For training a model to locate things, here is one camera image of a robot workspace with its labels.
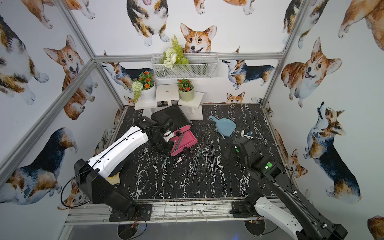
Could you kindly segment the white pot orange flowers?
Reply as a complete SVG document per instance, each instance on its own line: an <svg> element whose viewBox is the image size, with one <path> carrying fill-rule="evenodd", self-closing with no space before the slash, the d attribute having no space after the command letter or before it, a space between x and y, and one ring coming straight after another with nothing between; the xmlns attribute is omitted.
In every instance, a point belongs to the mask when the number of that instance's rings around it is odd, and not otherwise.
<svg viewBox="0 0 384 240"><path fill-rule="evenodd" d="M133 80L132 89L134 91L134 102L153 102L156 98L156 83L153 73L142 72Z"/></svg>

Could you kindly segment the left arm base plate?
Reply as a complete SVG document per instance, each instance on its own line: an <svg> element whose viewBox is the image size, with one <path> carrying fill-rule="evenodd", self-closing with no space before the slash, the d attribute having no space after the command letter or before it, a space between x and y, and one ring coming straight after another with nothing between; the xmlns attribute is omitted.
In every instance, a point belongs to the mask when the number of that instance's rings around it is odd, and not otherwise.
<svg viewBox="0 0 384 240"><path fill-rule="evenodd" d="M151 219L153 210L152 204L138 204L128 210L128 212L119 212L115 209L112 209L111 215L109 218L110 222L127 222L127 221L137 221L144 220L149 221Z"/></svg>

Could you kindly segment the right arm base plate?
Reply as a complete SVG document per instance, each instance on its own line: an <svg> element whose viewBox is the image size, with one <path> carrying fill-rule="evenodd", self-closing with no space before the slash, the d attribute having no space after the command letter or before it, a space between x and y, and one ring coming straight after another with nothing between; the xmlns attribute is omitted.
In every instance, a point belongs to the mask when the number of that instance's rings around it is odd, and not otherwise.
<svg viewBox="0 0 384 240"><path fill-rule="evenodd" d="M232 202L230 214L235 218L259 217L254 205L246 201Z"/></svg>

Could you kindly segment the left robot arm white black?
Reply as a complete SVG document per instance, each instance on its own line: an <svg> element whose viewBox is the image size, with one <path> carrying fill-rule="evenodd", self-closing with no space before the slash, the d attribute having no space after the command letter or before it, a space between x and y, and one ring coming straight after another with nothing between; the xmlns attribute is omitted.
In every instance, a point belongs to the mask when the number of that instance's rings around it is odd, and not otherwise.
<svg viewBox="0 0 384 240"><path fill-rule="evenodd" d="M107 178L123 166L124 160L143 144L150 142L156 152L169 154L170 138L181 135L172 123L159 125L148 117L139 118L133 126L104 151L85 161L79 159L75 165L75 179L80 190L93 204L105 204L129 216L137 212L136 202L115 189Z"/></svg>

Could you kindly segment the green white artificial fern flowers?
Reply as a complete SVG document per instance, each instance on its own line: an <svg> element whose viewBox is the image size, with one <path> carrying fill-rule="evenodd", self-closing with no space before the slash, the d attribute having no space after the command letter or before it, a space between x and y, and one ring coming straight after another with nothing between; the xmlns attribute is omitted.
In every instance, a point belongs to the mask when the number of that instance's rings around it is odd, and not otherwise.
<svg viewBox="0 0 384 240"><path fill-rule="evenodd" d="M173 69L176 65L188 65L189 61L184 55L184 49L179 44L178 38L175 35L171 39L171 42L172 47L164 52L161 64L168 69Z"/></svg>

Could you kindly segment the white stepped display stand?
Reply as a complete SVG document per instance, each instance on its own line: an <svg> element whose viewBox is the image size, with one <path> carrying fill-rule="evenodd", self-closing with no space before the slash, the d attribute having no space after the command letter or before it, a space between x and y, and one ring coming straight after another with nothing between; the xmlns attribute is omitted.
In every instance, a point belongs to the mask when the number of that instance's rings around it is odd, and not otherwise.
<svg viewBox="0 0 384 240"><path fill-rule="evenodd" d="M179 90L177 85L159 85L155 87L156 94L154 101L143 102L141 99L135 104L135 110L143 110L143 116L150 117L151 114L164 109L165 107L158 107L159 102L166 102L168 107L174 101L181 108L183 113L190 121L203 120L202 98L204 93L194 92L194 98L191 101L180 100Z"/></svg>

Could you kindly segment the yellow cloth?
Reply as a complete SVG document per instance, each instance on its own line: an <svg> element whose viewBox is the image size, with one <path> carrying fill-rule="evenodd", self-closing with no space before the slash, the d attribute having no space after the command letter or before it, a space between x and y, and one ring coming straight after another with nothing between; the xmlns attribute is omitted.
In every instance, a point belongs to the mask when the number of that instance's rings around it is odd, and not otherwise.
<svg viewBox="0 0 384 240"><path fill-rule="evenodd" d="M119 185L121 183L120 172L118 172L116 175L114 175L112 177L107 177L106 180L111 185Z"/></svg>

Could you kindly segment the black drawer cabinet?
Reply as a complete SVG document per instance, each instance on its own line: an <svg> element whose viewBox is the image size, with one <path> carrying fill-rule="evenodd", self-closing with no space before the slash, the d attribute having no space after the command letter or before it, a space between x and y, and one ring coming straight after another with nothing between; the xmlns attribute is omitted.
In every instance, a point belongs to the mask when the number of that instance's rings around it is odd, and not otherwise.
<svg viewBox="0 0 384 240"><path fill-rule="evenodd" d="M174 122L175 130L185 125L192 125L178 105L172 105L170 107L166 107L165 109L151 114L151 119L160 124L172 120Z"/></svg>

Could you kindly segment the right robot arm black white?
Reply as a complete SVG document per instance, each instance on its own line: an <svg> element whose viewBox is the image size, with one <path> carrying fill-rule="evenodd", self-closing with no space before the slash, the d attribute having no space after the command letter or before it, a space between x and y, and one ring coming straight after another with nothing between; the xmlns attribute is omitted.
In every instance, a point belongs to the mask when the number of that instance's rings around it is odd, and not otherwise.
<svg viewBox="0 0 384 240"><path fill-rule="evenodd" d="M266 217L294 240L343 240L348 231L322 215L291 183L285 183L288 173L273 157L262 156L254 140L241 137L227 144L224 157L240 163L247 173L268 187L286 206L284 211L261 193L249 201L249 210Z"/></svg>

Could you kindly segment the dark pencil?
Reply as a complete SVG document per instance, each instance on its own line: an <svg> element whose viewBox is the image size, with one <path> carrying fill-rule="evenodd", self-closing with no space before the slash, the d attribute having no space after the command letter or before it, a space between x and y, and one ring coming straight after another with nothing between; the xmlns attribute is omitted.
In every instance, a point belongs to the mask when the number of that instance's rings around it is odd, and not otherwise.
<svg viewBox="0 0 384 240"><path fill-rule="evenodd" d="M175 138L176 138L176 140L174 142L173 152L176 152L179 149L179 146L180 146L182 139L183 139L183 135L176 136Z"/></svg>

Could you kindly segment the green pot red flowers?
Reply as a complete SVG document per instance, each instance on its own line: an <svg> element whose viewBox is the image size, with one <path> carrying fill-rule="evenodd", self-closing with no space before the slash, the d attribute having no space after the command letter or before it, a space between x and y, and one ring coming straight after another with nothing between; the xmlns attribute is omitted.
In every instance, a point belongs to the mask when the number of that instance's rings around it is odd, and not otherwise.
<svg viewBox="0 0 384 240"><path fill-rule="evenodd" d="M191 80L180 79L178 80L178 90L180 95L180 100L184 102L190 102L194 99L194 86Z"/></svg>

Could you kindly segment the teal plastic dustpan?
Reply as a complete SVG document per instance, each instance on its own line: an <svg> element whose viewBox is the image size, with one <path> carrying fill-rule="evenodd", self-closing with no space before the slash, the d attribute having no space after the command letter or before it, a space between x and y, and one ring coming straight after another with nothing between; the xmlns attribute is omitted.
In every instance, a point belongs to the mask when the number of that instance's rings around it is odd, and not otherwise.
<svg viewBox="0 0 384 240"><path fill-rule="evenodd" d="M230 137L237 127L236 123L230 119L217 119L214 116L209 116L209 120L216 123L218 133L224 137Z"/></svg>

